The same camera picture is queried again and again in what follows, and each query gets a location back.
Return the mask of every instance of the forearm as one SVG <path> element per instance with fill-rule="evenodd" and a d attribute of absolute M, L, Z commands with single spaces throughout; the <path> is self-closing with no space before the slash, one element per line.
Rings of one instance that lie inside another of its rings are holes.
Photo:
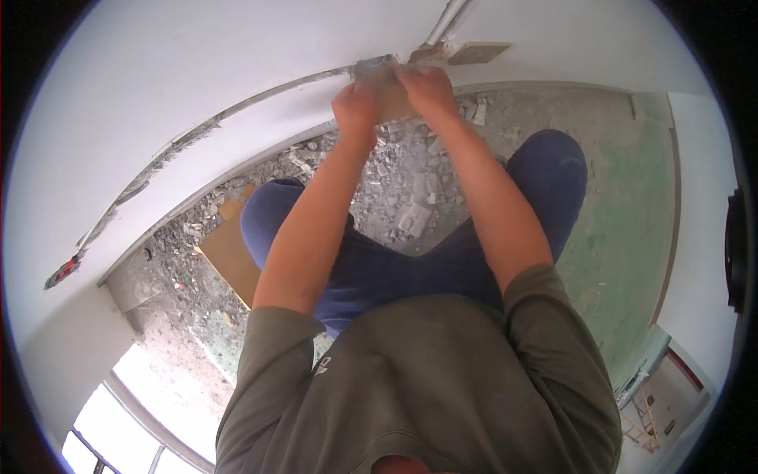
<path fill-rule="evenodd" d="M 552 265 L 534 210 L 484 139 L 458 116 L 446 118 L 438 129 L 500 290 L 531 266 Z"/>
<path fill-rule="evenodd" d="M 340 250 L 350 200 L 370 144 L 338 142 L 277 232 L 258 280 L 253 308 L 312 314 Z"/>

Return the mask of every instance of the man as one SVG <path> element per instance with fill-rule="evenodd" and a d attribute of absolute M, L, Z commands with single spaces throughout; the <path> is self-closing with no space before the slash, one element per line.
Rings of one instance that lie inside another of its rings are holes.
<path fill-rule="evenodd" d="M 614 472 L 608 375 L 553 267 L 587 185 L 579 145 L 543 130 L 506 172 L 443 70 L 398 74 L 471 218 L 417 258 L 353 229 L 376 103 L 345 88 L 340 139 L 308 187 L 273 180 L 243 210 L 263 272 L 216 472 Z M 312 370 L 324 326 L 336 340 Z"/>

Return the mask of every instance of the white pipe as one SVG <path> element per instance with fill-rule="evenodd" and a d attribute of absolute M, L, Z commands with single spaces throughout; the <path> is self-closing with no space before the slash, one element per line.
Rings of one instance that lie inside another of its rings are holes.
<path fill-rule="evenodd" d="M 447 27 L 453 22 L 459 11 L 463 9 L 470 0 L 450 0 L 445 7 L 445 11 L 442 12 L 442 16 L 434 25 L 429 37 L 426 40 L 428 45 L 436 45 L 442 35 L 447 30 Z"/>

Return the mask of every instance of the hand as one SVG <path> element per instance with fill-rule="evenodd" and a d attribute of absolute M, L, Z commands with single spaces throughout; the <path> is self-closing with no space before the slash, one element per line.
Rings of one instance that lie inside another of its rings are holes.
<path fill-rule="evenodd" d="M 374 148 L 377 136 L 377 101 L 374 90 L 362 81 L 348 85 L 332 101 L 340 139 L 353 145 Z"/>
<path fill-rule="evenodd" d="M 444 69 L 400 69 L 397 77 L 408 91 L 409 102 L 424 117 L 430 129 L 439 132 L 440 125 L 448 119 L 459 119 L 453 86 Z"/>

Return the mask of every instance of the olive green t-shirt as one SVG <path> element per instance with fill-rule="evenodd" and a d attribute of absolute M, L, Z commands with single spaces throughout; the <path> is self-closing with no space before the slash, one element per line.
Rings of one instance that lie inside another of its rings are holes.
<path fill-rule="evenodd" d="M 323 325 L 250 313 L 216 472 L 614 472 L 621 423 L 600 352 L 553 267 L 520 274 L 505 312 L 452 294 L 373 309 L 312 368 Z"/>

